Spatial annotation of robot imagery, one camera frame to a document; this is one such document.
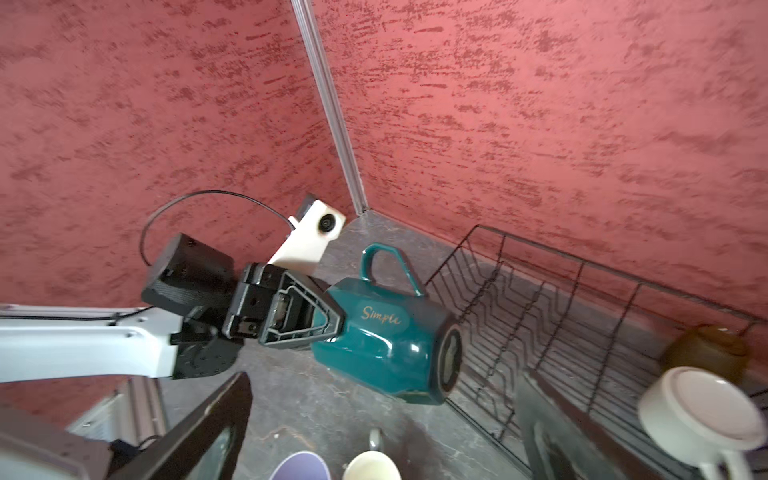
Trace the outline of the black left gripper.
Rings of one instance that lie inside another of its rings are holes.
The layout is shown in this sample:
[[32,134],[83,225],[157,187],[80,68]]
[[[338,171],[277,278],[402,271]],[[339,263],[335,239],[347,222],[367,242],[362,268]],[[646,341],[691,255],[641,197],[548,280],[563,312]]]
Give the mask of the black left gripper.
[[230,339],[257,339],[262,346],[306,349],[338,336],[343,308],[322,281],[267,263],[249,263],[238,281],[223,323]]

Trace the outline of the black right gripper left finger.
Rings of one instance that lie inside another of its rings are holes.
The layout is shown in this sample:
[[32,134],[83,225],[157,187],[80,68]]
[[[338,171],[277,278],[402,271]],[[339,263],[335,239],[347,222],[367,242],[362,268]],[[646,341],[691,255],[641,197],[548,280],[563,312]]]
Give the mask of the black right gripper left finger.
[[231,479],[252,406],[249,376],[238,372],[167,434],[139,450],[112,479]]

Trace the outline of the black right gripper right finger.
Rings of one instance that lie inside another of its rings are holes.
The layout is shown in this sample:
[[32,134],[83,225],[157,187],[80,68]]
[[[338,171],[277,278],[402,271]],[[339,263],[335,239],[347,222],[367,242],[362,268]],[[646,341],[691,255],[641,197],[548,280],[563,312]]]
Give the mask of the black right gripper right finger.
[[516,413],[534,479],[628,479],[622,448],[534,371],[516,381]]

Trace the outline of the dark green white-inside mug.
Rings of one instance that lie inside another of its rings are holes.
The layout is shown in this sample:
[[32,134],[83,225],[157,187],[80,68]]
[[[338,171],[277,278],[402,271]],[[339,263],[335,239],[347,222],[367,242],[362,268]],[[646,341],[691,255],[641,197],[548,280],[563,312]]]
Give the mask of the dark green white-inside mug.
[[[398,260],[409,292],[375,280],[373,261],[382,252]],[[342,307],[345,320],[339,334],[311,345],[318,363],[410,404],[445,403],[462,367],[462,332],[455,314],[428,296],[401,249],[369,245],[361,254],[359,275],[327,293]]]

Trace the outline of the lilac plastic cup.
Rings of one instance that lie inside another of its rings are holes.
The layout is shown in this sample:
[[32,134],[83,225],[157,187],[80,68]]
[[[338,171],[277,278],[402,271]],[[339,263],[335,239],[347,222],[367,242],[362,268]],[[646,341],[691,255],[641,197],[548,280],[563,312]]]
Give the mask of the lilac plastic cup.
[[296,452],[285,458],[272,472],[270,480],[331,480],[322,457],[310,451]]

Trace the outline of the white mug red inside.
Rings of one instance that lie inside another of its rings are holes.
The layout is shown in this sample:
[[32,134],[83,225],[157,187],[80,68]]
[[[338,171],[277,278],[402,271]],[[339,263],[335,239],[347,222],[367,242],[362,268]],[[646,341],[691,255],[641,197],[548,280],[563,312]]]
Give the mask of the white mug red inside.
[[736,385],[696,367],[666,371],[640,398],[638,417],[664,452],[705,479],[751,479],[746,454],[767,441],[757,405]]

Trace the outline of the brown gold textured cup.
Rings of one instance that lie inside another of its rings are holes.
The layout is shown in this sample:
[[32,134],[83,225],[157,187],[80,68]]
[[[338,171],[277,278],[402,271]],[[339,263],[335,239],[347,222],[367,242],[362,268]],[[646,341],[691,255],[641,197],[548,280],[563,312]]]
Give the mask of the brown gold textured cup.
[[659,364],[663,371],[696,367],[739,384],[749,360],[750,349],[741,337],[725,327],[703,325],[676,338],[661,354]]

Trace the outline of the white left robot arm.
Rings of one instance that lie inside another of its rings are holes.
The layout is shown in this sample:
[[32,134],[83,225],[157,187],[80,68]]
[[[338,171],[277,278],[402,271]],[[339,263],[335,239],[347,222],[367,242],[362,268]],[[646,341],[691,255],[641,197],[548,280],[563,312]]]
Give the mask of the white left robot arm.
[[151,266],[140,308],[5,305],[1,379],[200,378],[229,369],[248,341],[300,349],[327,339],[344,314],[314,272],[336,239],[294,231],[272,261],[237,273],[230,256],[180,234]]

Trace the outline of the small cream mug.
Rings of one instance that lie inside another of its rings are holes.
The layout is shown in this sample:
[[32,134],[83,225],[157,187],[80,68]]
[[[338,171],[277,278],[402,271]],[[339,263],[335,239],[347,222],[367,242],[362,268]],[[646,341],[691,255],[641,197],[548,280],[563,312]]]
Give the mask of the small cream mug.
[[343,480],[401,480],[395,462],[384,453],[384,434],[381,428],[370,430],[368,449],[355,456],[345,467]]

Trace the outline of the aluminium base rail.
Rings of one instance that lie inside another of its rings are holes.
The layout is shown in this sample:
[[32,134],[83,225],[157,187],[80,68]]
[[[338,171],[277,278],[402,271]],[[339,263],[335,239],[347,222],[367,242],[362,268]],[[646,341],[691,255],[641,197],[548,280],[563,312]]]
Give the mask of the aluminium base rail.
[[160,384],[139,376],[1,385],[3,479],[106,479],[169,429]]

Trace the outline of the left aluminium corner post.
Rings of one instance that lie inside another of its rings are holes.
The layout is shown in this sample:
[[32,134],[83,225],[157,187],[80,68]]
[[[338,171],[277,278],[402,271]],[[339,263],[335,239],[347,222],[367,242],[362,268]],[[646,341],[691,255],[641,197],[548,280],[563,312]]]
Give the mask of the left aluminium corner post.
[[316,23],[312,2],[309,0],[291,0],[291,5],[355,213],[358,216],[363,215],[369,209],[369,204],[347,125],[343,117],[330,64],[322,43],[319,27]]

